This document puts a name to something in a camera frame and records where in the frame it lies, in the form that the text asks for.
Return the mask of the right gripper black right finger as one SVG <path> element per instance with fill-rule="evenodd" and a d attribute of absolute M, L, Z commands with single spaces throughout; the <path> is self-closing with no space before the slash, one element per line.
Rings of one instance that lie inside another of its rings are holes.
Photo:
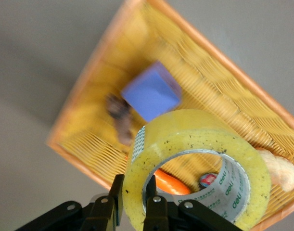
<path fill-rule="evenodd" d="M 239 231 L 240 228 L 195 200 L 179 205 L 168 202 L 156 191 L 152 176 L 146 186 L 144 231 Z"/>

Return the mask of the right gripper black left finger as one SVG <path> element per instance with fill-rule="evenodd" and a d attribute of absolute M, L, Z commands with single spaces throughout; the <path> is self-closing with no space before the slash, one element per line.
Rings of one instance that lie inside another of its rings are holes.
<path fill-rule="evenodd" d="M 115 176 L 108 194 L 94 196 L 82 207 L 76 201 L 64 202 L 33 219 L 19 231 L 114 231 L 122 215 L 124 175 Z"/>

